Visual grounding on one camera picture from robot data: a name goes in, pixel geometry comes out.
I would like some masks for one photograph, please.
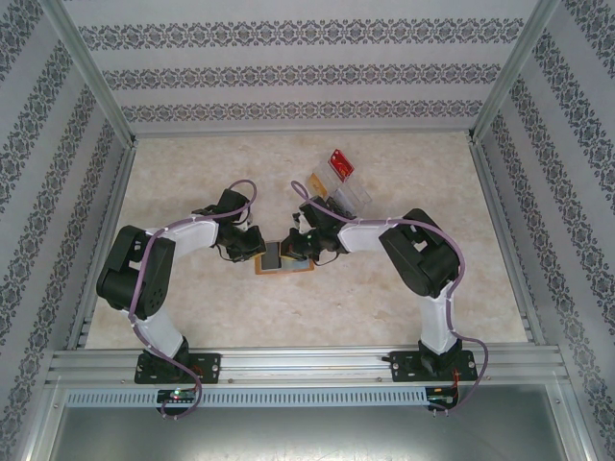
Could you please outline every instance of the transparent plastic box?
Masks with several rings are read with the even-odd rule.
[[[359,217],[365,206],[372,201],[355,173],[343,182],[327,159],[314,168],[307,184],[311,193],[326,201],[333,201],[332,205],[349,217]]]

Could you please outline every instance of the black mounting bracket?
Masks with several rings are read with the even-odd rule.
[[[477,365],[471,351],[461,349],[461,341],[441,355],[419,343],[419,351],[393,351],[383,361],[391,364],[393,382],[452,381],[455,370],[459,381],[475,381]]]
[[[219,353],[191,353],[187,360],[187,368],[197,374],[203,384],[217,384],[220,377]],[[135,370],[136,384],[193,384],[194,378],[178,369],[160,365],[161,359],[148,352],[138,357]]]

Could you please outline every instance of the marble-like floor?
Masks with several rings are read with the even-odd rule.
[[[263,237],[283,239],[302,202],[290,181],[305,181],[334,149],[351,158],[373,198],[361,217],[421,207],[459,243],[468,264],[455,294],[459,332],[527,341],[463,133],[142,140],[118,226],[160,227],[249,178],[258,185],[253,213]],[[204,249],[175,264],[165,304],[192,347],[401,345],[421,331],[416,297],[384,252],[342,255],[308,273],[256,276],[253,261],[232,264]],[[140,346],[126,318],[99,300],[86,347]]]

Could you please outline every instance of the patterned wallpaper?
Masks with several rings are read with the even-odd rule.
[[[64,4],[137,134],[470,128],[536,0]]]
[[[124,146],[35,0],[0,5],[0,460],[80,304]]]
[[[562,1],[482,140],[599,459],[615,459],[614,13]]]

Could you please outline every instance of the metal panel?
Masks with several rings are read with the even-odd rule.
[[[423,408],[210,408],[169,423],[145,408],[66,408],[51,459],[569,459],[543,386],[480,389],[449,418]]]

